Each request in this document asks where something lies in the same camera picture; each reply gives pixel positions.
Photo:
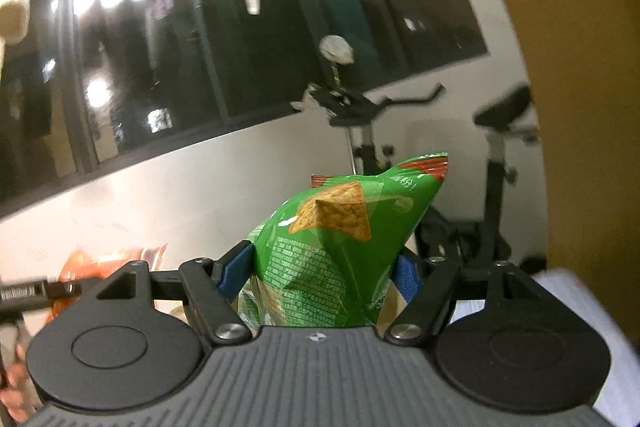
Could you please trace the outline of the person left hand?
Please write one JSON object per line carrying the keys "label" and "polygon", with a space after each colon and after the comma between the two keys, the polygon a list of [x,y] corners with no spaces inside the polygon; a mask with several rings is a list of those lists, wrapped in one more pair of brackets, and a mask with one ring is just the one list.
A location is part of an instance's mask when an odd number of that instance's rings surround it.
{"label": "person left hand", "polygon": [[17,424],[24,424],[42,407],[26,367],[28,342],[19,341],[9,354],[1,347],[1,404]]}

